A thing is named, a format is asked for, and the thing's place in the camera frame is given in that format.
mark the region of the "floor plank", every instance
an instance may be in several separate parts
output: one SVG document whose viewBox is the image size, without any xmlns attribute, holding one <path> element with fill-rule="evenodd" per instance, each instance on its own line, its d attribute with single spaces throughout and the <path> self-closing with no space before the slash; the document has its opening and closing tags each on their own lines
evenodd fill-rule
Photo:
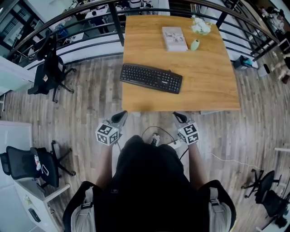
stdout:
<svg viewBox="0 0 290 232">
<path fill-rule="evenodd" d="M 270 65 L 272 61 L 277 62 L 275 56 L 268 53 L 259 62 Z M 122 56 L 73 64 L 77 71 L 68 75 L 65 84 L 75 93 L 61 89 L 57 92 L 58 104 L 51 102 L 52 92 L 47 96 L 27 95 L 27 89 L 23 89 L 7 94 L 2 120 L 32 123 L 33 145 L 36 147 L 50 149 L 51 140 L 56 140 L 60 153 L 68 148 L 73 149 L 72 155 L 63 164 L 75 170 L 77 175 L 70 177 L 62 174 L 60 184 L 69 183 L 71 188 L 50 203 L 56 211 L 54 217 L 60 227 L 64 209 L 81 182 L 96 180 L 100 146 L 96 142 L 95 129 L 110 114 L 121 110 L 121 66 Z M 289 142 L 290 90 L 288 85 L 276 81 L 277 72 L 258 77 L 255 69 L 247 69 L 235 71 L 235 75 L 242 109 L 206 115 L 193 112 L 193 118 L 199 128 L 199 148 L 208 177 L 210 180 L 220 180 L 236 205 L 234 231 L 251 232 L 255 231 L 256 226 L 264 227 L 269 222 L 266 210 L 262 205 L 255 204 L 254 197 L 244 199 L 245 190 L 241 190 L 241 185 L 251 175 L 251 169 L 257 166 L 265 171 L 275 170 L 276 177 L 282 174 L 282 183 L 290 177 L 290 155 L 274 151 L 274 147 Z M 120 146 L 123 147 L 131 136 L 141 135 L 148 126 L 161 126 L 176 138 L 171 112 L 145 112 L 140 117 L 129 114 Z M 161 135 L 162 143 L 171 141 L 167 134 L 156 128 L 147 130 L 144 139 L 148 140 L 153 132 Z M 179 154 L 185 149 L 185 145 L 179 148 Z M 115 171 L 119 154 L 117 147 L 114 147 L 113 153 Z M 220 161 L 212 154 L 223 160 L 235 159 L 250 166 Z M 182 162 L 188 177 L 188 154 Z"/>
</svg>

